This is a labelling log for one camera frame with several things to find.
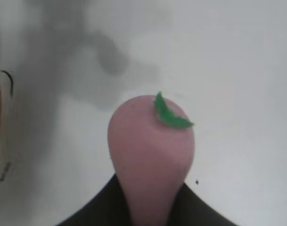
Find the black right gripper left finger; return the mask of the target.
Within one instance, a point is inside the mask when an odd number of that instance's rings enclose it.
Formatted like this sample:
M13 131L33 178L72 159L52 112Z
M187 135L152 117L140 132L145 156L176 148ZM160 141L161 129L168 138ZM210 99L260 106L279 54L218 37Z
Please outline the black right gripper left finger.
M126 199L114 174L103 189L60 226L131 226Z

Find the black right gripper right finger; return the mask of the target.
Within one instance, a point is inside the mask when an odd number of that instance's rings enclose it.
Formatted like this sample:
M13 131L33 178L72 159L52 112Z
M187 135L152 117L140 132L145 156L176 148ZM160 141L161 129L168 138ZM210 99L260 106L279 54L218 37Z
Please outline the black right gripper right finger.
M216 212L183 184L176 195L167 225L169 226L235 226Z

